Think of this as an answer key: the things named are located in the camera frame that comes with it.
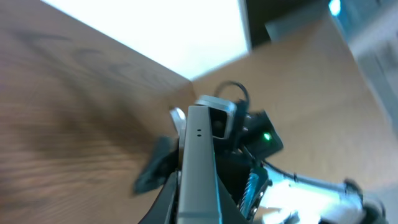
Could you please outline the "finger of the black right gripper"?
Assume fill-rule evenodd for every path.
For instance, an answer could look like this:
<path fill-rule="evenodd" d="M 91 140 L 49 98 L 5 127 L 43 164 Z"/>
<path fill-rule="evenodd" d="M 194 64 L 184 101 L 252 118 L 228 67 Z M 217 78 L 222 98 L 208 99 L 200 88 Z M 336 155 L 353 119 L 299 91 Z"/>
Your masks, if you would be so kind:
<path fill-rule="evenodd" d="M 178 147 L 172 138 L 157 138 L 151 157 L 133 185 L 134 194 L 144 194 L 165 184 L 178 167 Z"/>

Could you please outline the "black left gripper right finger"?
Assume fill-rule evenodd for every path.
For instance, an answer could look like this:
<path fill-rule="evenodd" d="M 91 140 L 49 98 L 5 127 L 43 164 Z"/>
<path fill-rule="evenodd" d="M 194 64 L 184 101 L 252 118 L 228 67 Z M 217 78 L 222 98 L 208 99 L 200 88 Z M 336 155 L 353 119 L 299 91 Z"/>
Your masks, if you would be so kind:
<path fill-rule="evenodd" d="M 218 178 L 218 193 L 220 196 L 222 224 L 248 224 L 248 221 L 241 215 L 220 178 Z"/>

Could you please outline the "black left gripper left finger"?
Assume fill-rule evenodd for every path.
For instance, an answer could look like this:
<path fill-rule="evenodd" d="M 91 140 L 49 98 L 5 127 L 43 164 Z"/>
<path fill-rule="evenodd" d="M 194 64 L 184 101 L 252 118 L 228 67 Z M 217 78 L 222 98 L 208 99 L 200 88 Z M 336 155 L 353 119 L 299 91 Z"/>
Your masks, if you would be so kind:
<path fill-rule="evenodd" d="M 149 211 L 139 221 L 139 224 L 175 224 L 179 194 L 179 174 L 173 172 Z"/>

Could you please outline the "Galaxy S25 Ultra smartphone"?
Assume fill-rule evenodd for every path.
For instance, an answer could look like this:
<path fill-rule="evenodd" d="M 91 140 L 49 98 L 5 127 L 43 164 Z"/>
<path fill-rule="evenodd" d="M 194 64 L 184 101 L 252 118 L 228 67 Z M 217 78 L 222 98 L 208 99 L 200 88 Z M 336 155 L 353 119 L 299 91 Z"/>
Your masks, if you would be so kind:
<path fill-rule="evenodd" d="M 177 223 L 222 223 L 213 135 L 207 106 L 188 108 Z"/>

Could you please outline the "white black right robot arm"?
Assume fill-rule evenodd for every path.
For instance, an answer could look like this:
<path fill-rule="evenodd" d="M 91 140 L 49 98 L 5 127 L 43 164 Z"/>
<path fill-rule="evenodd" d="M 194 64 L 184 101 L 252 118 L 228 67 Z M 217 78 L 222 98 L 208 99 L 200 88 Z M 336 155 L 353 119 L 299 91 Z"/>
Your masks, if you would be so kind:
<path fill-rule="evenodd" d="M 384 205 L 367 203 L 351 181 L 309 179 L 266 157 L 281 148 L 266 114 L 205 105 L 188 110 L 171 149 L 160 138 L 134 183 L 160 189 L 143 223 L 385 223 Z"/>

